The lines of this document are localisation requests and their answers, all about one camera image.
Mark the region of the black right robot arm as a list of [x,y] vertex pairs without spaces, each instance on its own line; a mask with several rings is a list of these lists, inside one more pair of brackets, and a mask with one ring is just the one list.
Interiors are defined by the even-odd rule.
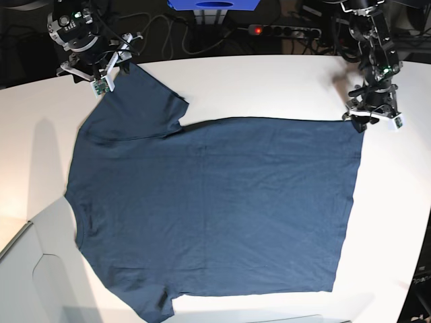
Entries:
[[57,76],[72,75],[87,81],[96,96],[114,90],[111,71],[119,66],[129,72],[129,60],[139,55],[132,42],[143,34],[118,34],[113,25],[120,20],[111,1],[55,1],[47,18],[51,39],[69,53],[57,68]]

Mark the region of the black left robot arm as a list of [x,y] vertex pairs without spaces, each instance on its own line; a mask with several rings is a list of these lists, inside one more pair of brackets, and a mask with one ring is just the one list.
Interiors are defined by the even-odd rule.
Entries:
[[381,8],[382,1],[342,1],[350,14],[350,35],[358,42],[358,69],[363,82],[350,91],[345,103],[344,120],[350,120],[358,133],[368,124],[387,121],[395,130],[403,126],[397,105],[397,85],[393,77],[402,64],[392,41],[389,25]]

